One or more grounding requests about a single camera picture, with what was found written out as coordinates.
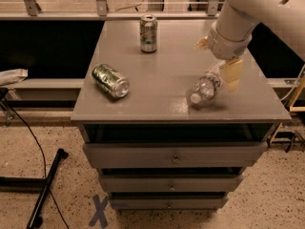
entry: cabinet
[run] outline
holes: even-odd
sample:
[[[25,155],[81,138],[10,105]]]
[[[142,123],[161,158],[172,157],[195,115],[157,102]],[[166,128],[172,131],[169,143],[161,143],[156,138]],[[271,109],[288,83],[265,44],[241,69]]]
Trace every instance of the cabinet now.
[[[212,22],[160,20],[154,53],[140,51],[137,21],[105,23],[71,120],[113,209],[224,206],[275,126],[290,120],[248,52],[238,91],[190,105],[192,84],[214,62],[193,44]],[[124,98],[101,93],[91,77],[97,63],[130,79]]]

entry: can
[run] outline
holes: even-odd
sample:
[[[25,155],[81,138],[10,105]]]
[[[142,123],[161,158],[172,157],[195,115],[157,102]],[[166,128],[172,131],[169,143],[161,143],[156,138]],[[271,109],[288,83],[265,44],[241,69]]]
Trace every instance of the can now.
[[[129,90],[129,80],[107,64],[96,65],[91,75],[102,91],[114,98],[125,96]]]
[[[152,14],[143,15],[140,20],[140,41],[143,52],[155,52],[157,49],[158,22]]]

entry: clear bottle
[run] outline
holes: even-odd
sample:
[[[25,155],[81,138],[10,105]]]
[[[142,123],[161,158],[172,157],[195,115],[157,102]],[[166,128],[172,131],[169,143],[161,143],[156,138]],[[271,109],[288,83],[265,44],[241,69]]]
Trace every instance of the clear bottle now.
[[[193,104],[201,104],[215,97],[217,90],[221,86],[220,67],[226,61],[218,61],[204,72],[201,77],[193,84],[193,93],[191,94],[191,102]]]

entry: bottle cap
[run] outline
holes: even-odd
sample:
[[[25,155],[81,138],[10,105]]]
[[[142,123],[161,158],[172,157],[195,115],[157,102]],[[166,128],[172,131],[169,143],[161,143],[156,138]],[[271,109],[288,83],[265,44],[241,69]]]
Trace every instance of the bottle cap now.
[[[201,101],[201,96],[199,94],[195,93],[195,94],[191,95],[191,102],[192,103],[197,104],[197,103],[200,103],[200,101]]]

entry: silver can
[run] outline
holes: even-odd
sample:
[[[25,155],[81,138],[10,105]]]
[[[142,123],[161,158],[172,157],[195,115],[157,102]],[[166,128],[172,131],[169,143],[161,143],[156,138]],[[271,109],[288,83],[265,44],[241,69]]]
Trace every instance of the silver can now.
[[[158,22],[151,14],[143,15],[140,20],[140,40],[143,52],[155,52],[157,49]]]
[[[129,90],[129,80],[107,64],[96,65],[91,74],[100,88],[114,98],[123,97]]]

